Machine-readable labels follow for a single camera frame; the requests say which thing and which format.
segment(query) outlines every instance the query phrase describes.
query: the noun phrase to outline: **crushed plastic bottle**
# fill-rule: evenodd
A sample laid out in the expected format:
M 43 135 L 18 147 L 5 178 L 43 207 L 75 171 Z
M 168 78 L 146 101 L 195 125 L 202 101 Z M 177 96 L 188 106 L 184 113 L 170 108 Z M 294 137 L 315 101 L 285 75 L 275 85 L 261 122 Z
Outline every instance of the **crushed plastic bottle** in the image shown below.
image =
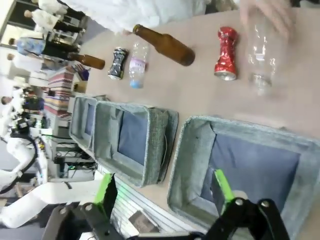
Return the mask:
M 270 20 L 259 10 L 251 14 L 249 22 L 249 81 L 258 95 L 265 95 L 274 84 L 276 70 L 283 62 L 286 44 Z

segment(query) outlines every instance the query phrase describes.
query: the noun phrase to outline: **blue bottle cap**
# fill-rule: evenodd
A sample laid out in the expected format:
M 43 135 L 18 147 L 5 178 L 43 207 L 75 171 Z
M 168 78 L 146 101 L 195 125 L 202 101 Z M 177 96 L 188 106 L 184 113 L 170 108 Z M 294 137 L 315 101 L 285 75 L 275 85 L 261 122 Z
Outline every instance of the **blue bottle cap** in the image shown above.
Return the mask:
M 130 86 L 131 86 L 133 89 L 141 89 L 141 88 L 142 88 L 141 82 L 139 82 L 139 81 L 134 81 L 134 80 L 131 80 L 131 81 L 130 81 Z

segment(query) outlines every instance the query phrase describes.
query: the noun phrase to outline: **crushed red can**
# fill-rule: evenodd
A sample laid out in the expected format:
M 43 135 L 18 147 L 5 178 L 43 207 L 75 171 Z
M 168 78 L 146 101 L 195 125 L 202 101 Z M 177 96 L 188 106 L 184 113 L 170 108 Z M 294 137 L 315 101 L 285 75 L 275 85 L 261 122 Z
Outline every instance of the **crushed red can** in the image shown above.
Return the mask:
M 225 80 L 237 79 L 235 64 L 235 45 L 238 33 L 232 27 L 222 26 L 218 31 L 220 39 L 220 57 L 214 67 L 214 75 Z

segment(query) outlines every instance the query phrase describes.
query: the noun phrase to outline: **blue shirt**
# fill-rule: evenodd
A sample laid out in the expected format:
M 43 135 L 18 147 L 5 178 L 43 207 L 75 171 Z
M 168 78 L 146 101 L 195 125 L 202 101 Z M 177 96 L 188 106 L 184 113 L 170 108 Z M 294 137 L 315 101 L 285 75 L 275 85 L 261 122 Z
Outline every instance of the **blue shirt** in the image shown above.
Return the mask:
M 28 55 L 29 53 L 40 55 L 45 46 L 45 40 L 31 37 L 20 37 L 16 42 L 18 53 L 22 55 Z

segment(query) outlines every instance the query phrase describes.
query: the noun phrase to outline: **hand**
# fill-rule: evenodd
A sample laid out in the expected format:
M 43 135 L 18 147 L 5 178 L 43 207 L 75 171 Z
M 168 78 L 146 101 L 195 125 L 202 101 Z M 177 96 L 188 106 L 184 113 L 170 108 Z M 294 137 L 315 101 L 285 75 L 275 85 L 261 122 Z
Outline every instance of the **hand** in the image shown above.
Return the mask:
M 293 13 L 290 0 L 240 0 L 240 17 L 246 29 L 249 26 L 250 12 L 259 9 L 279 31 L 288 39 L 293 28 Z

